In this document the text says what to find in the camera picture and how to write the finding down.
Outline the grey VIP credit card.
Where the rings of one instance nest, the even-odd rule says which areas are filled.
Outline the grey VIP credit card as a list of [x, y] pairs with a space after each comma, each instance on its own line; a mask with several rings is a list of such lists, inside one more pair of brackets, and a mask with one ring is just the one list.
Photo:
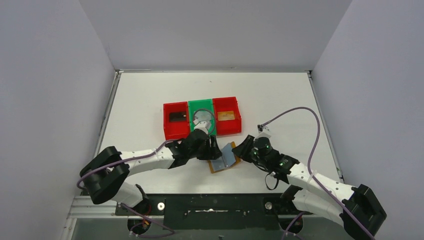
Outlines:
[[209, 160], [209, 169], [211, 173], [223, 171], [227, 168], [226, 161], [223, 157], [215, 160]]

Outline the yellow leather card holder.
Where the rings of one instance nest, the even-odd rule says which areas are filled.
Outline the yellow leather card holder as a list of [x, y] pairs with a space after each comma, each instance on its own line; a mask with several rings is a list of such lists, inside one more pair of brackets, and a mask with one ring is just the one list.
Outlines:
[[209, 170], [211, 174], [215, 174], [218, 172], [225, 171], [227, 169], [230, 169], [236, 165], [238, 165], [242, 160], [237, 157], [233, 153], [233, 149], [236, 147], [235, 142], [230, 142], [227, 145], [225, 145], [222, 149], [222, 156], [220, 156], [217, 159], [209, 160]]

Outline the red bin with gold card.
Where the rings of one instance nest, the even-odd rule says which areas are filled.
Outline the red bin with gold card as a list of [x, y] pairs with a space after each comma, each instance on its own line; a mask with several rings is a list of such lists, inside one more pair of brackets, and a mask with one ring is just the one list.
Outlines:
[[212, 99], [216, 133], [218, 136], [240, 134], [242, 132], [242, 117], [235, 96]]

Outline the red bin with black card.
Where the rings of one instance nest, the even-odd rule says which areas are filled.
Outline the red bin with black card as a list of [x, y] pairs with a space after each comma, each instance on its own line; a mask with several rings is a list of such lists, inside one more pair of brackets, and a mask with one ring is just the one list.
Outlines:
[[186, 138], [190, 133], [188, 102], [163, 104], [163, 132], [166, 140]]

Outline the green plastic bin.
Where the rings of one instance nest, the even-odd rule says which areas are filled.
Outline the green plastic bin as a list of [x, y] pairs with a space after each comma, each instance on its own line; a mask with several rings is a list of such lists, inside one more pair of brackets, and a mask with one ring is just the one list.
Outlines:
[[211, 113], [213, 120], [211, 120], [211, 126], [209, 129], [209, 134], [217, 135], [217, 129], [216, 129], [216, 118], [215, 118], [215, 110], [214, 110], [214, 104], [213, 100], [211, 98], [208, 99], [201, 99], [201, 100], [191, 100], [188, 101], [188, 116], [189, 116], [189, 125], [190, 125], [190, 131], [192, 132], [194, 130], [195, 124], [194, 121], [194, 114], [198, 111], [208, 111]]

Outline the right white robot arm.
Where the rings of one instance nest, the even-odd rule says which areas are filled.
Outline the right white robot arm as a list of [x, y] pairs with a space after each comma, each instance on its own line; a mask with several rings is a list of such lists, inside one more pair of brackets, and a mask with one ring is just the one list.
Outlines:
[[282, 209], [289, 214], [299, 210], [326, 218], [355, 240], [373, 240], [387, 218], [370, 187], [352, 186], [308, 170], [296, 158], [274, 149], [267, 137], [248, 135], [232, 152], [289, 185], [281, 199]]

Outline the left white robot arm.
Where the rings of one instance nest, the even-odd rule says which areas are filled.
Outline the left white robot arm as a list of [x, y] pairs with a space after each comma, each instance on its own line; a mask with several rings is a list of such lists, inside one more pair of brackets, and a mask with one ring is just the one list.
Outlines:
[[141, 186], [129, 184], [127, 177], [156, 169], [173, 169], [191, 159], [216, 160], [222, 156], [215, 135], [196, 129], [186, 138], [166, 140], [159, 147], [121, 152], [106, 147], [81, 171], [77, 187], [87, 190], [95, 205], [109, 200], [143, 213], [148, 199]]

